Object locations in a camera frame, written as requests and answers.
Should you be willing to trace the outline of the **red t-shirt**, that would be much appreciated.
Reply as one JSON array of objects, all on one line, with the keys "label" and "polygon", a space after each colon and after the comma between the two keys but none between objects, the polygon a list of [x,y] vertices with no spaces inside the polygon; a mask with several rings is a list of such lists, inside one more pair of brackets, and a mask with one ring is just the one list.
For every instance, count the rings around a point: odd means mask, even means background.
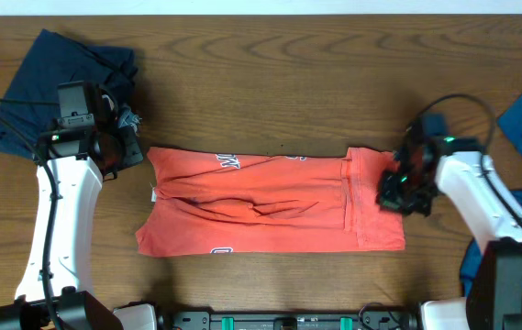
[{"label": "red t-shirt", "polygon": [[156,198],[139,253],[325,253],[405,248],[402,217],[376,203],[388,152],[342,158],[151,148]]}]

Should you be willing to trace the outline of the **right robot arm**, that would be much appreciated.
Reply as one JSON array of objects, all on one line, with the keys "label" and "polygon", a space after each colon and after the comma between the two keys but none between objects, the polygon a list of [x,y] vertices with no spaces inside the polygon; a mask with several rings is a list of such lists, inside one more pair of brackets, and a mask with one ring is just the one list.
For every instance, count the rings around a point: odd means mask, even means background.
[{"label": "right robot arm", "polygon": [[482,262],[465,298],[424,302],[418,329],[522,329],[522,207],[474,137],[449,134],[442,115],[420,115],[379,183],[377,203],[430,215],[447,196],[472,232]]}]

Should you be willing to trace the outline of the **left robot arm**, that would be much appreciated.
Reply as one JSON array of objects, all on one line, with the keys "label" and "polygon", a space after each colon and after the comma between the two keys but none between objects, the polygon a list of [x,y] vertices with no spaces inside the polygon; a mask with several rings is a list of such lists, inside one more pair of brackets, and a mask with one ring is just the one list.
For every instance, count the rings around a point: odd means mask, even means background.
[{"label": "left robot arm", "polygon": [[58,87],[59,117],[32,147],[39,206],[32,246],[15,300],[0,306],[0,329],[120,329],[93,295],[94,209],[104,182],[140,164],[139,116],[105,87]]}]

